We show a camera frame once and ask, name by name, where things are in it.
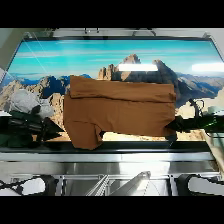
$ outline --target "brown fabric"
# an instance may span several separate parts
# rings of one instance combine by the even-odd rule
[[[94,149],[101,131],[162,137],[175,118],[170,84],[123,83],[70,77],[64,98],[64,126],[77,148]]]

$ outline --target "brown t-shirt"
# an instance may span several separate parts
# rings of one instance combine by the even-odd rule
[[[101,131],[162,137],[175,119],[171,84],[100,81],[70,76],[64,98],[64,126],[77,148],[94,149]]]

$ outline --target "landscape picture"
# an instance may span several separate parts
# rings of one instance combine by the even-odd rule
[[[118,65],[155,64],[158,71],[119,71]],[[18,89],[38,92],[54,108],[51,119],[63,127],[63,98],[70,75],[98,80],[173,84],[176,114],[193,117],[188,100],[203,99],[204,111],[224,106],[224,71],[195,71],[193,65],[223,63],[210,41],[49,40],[22,42],[0,84],[0,110],[8,110]],[[69,140],[67,133],[55,140]],[[105,141],[160,141],[164,138],[105,133]],[[204,140],[200,130],[178,133],[178,140]]]

